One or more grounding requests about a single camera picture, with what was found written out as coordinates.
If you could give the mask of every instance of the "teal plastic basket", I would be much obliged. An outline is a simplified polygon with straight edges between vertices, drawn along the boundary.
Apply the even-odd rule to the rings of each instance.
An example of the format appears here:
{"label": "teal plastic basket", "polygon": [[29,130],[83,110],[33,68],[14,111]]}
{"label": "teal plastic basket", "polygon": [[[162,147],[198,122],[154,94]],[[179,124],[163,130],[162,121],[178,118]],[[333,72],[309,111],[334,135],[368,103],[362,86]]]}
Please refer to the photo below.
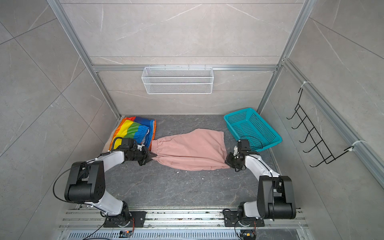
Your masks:
{"label": "teal plastic basket", "polygon": [[282,141],[280,135],[252,108],[227,114],[224,120],[235,139],[248,139],[253,151],[264,151]]}

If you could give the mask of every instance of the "basket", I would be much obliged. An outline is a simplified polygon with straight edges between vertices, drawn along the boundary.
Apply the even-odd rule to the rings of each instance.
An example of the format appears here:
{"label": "basket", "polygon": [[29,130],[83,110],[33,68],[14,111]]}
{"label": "basket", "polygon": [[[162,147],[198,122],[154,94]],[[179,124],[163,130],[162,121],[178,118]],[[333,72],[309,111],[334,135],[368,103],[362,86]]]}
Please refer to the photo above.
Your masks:
{"label": "basket", "polygon": [[280,135],[252,108],[245,108],[224,116],[235,139],[248,139],[253,151],[264,151],[281,143]]}
{"label": "basket", "polygon": [[209,94],[214,72],[205,66],[146,67],[141,78],[148,94]]}

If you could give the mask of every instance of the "folded rainbow garment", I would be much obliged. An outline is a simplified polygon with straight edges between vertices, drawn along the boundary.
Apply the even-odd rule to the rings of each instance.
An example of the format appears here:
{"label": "folded rainbow garment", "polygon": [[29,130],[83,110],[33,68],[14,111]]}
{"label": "folded rainbow garment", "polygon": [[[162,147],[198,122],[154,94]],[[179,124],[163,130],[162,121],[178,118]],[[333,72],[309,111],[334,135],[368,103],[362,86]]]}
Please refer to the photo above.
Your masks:
{"label": "folded rainbow garment", "polygon": [[[141,117],[124,118],[113,134],[109,149],[112,148],[113,140],[116,137],[133,138],[138,144],[144,144],[151,149],[151,142],[155,138],[156,120]],[[114,149],[121,145],[121,139],[116,139]]]}

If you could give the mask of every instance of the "gray floor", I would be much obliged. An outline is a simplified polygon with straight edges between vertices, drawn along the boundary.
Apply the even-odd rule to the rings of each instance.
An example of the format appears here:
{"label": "gray floor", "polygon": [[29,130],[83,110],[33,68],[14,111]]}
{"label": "gray floor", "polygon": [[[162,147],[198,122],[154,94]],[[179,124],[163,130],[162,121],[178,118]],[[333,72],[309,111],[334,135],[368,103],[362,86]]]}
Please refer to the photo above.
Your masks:
{"label": "gray floor", "polygon": [[[233,152],[235,138],[229,133],[223,115],[151,115],[156,119],[155,139],[191,132],[197,128],[224,132],[227,151]],[[275,169],[268,151],[263,160]],[[255,201],[258,181],[249,169],[183,171],[151,161],[140,167],[127,162],[105,174],[106,189],[129,206],[223,206]]]}

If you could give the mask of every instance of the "green stripe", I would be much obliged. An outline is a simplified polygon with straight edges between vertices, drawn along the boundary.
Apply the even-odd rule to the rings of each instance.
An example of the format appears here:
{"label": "green stripe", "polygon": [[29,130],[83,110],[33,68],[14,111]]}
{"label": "green stripe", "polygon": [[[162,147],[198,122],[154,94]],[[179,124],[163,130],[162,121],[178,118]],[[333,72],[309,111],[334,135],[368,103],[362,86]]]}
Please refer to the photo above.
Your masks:
{"label": "green stripe", "polygon": [[125,135],[124,138],[133,138],[140,125],[141,124],[137,122],[132,123],[132,125],[127,130],[127,135]]}

